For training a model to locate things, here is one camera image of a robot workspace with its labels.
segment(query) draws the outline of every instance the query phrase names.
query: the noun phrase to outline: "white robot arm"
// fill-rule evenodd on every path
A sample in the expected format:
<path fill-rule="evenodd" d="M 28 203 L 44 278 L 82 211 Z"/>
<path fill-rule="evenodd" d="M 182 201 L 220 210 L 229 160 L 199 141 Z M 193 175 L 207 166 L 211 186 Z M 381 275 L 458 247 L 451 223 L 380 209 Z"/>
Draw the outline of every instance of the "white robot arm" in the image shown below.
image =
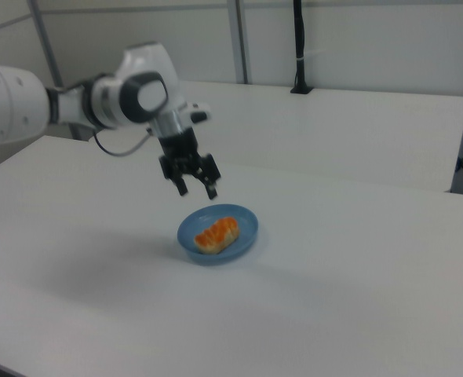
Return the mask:
<path fill-rule="evenodd" d="M 184 195 L 183 174 L 193 175 L 216 194 L 220 173 L 211 155 L 200 156 L 192 126 L 207 120 L 204 104 L 189 104 L 176 70 L 157 42 L 131 46 L 116 73 L 98 75 L 68 89 L 46 89 L 38 78 L 0 66 L 0 144 L 37 136 L 49 123 L 75 123 L 92 131 L 150 123 L 164 156 L 166 179 Z"/>

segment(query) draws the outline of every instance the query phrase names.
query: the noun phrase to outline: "table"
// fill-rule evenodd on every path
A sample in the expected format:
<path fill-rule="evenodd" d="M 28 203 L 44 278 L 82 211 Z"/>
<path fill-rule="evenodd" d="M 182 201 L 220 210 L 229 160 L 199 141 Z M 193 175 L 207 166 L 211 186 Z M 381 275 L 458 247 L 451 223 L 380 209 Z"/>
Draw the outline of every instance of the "table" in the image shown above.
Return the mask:
<path fill-rule="evenodd" d="M 0 364 L 23 375 L 463 375 L 463 196 L 217 161 L 252 249 L 190 262 L 148 141 L 44 137 L 0 165 Z"/>
<path fill-rule="evenodd" d="M 182 82 L 213 119 L 195 127 L 217 160 L 303 174 L 445 192 L 463 134 L 463 98 Z M 144 130 L 102 132 L 125 150 Z"/>

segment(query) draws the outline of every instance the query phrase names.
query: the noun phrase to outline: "table surface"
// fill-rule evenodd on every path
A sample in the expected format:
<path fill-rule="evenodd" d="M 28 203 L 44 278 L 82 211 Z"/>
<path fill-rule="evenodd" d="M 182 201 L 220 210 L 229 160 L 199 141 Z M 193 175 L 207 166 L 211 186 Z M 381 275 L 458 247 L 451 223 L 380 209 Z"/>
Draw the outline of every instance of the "table surface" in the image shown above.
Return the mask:
<path fill-rule="evenodd" d="M 214 203 L 257 242 L 204 267 L 177 244 L 211 204 L 44 137 L 0 165 L 0 364 L 47 376 L 463 375 L 463 196 L 220 163 Z"/>
<path fill-rule="evenodd" d="M 463 134 L 463 98 L 182 82 L 213 119 L 195 127 L 216 161 L 369 183 L 449 191 Z M 111 149 L 144 130 L 102 132 Z"/>

